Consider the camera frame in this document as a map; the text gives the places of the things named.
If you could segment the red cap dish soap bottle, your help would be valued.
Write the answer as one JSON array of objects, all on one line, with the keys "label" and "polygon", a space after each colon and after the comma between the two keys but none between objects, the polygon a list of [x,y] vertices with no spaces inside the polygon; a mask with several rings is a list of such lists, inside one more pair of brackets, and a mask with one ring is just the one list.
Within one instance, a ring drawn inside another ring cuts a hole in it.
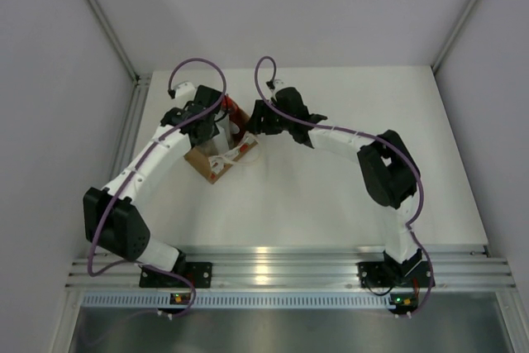
[{"label": "red cap dish soap bottle", "polygon": [[225,96],[222,100],[222,109],[227,111],[227,117],[239,128],[245,127],[249,117],[245,111],[230,97]]}]

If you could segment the white bottle dark cap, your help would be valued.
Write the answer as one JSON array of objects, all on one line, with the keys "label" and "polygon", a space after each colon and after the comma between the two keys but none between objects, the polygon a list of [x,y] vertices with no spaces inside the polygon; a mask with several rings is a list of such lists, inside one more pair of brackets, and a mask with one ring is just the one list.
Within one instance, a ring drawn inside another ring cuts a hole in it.
[{"label": "white bottle dark cap", "polygon": [[225,118],[217,122],[216,127],[218,133],[212,139],[216,144],[218,154],[225,154],[233,147],[229,121]]}]

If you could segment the clear bottle dark cap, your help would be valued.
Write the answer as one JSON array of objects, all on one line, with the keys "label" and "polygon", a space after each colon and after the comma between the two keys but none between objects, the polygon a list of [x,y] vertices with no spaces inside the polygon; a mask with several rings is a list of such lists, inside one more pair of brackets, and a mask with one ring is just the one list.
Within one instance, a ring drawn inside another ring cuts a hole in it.
[{"label": "clear bottle dark cap", "polygon": [[200,145],[197,145],[196,149],[207,158],[218,155],[218,149],[214,140],[209,140]]}]

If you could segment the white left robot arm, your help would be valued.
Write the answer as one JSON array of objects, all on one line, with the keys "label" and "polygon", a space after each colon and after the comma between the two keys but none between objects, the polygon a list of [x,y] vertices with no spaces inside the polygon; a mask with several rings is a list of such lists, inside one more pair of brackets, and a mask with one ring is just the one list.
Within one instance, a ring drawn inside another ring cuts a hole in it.
[{"label": "white left robot arm", "polygon": [[84,194],[85,235],[92,243],[87,265],[90,276],[110,268],[93,268],[99,246],[121,257],[119,264],[136,262],[156,268],[168,286],[178,286],[186,279],[186,255],[152,235],[141,208],[177,160],[218,133],[215,117],[225,94],[225,88],[198,86],[193,100],[165,113],[147,145],[117,177]]}]

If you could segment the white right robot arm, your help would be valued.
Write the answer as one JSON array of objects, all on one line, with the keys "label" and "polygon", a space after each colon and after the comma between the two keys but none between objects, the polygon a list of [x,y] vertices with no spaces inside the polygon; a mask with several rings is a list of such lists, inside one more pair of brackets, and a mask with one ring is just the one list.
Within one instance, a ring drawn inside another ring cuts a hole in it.
[{"label": "white right robot arm", "polygon": [[266,83],[271,99],[261,98],[246,129],[254,135],[286,131],[295,142],[325,150],[360,166],[369,197],[390,214],[384,217],[384,273],[393,284],[405,284],[422,261],[422,248],[412,238],[412,224],[422,209],[420,172],[400,135],[387,130],[378,136],[324,127],[326,117],[310,113],[299,91],[277,79]]}]

